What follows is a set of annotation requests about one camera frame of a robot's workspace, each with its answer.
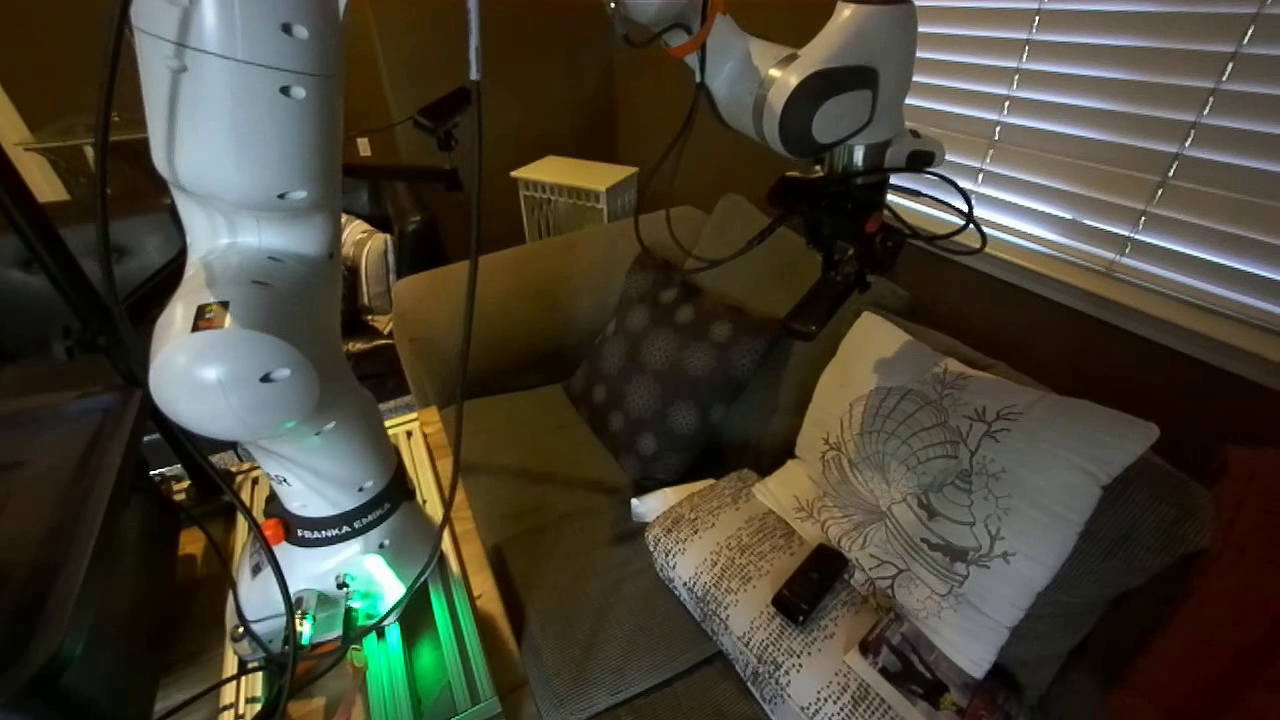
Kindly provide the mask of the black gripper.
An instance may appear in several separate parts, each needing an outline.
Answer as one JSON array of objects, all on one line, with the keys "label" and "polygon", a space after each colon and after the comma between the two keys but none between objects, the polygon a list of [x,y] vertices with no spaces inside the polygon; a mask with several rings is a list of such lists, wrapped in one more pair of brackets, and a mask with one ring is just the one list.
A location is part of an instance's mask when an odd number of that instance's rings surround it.
[{"label": "black gripper", "polygon": [[906,254],[906,234],[890,223],[884,175],[790,172],[768,189],[768,203],[815,249],[825,281],[863,288]]}]

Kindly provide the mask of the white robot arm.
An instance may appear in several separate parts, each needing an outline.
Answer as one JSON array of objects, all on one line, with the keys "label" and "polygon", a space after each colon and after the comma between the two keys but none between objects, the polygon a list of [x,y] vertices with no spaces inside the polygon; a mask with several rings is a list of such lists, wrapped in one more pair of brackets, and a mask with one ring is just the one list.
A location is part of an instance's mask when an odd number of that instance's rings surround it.
[{"label": "white robot arm", "polygon": [[[790,159],[913,167],[906,124],[918,0],[838,0],[805,43],[742,29],[723,0],[607,0],[729,129]],[[377,402],[342,352],[342,298],[394,303],[398,243],[344,209],[350,0],[132,0],[150,156],[187,260],[150,344],[150,398],[246,449],[282,508],[237,566],[246,656],[323,639],[354,608],[389,611],[425,577],[436,523],[416,508]]]}]

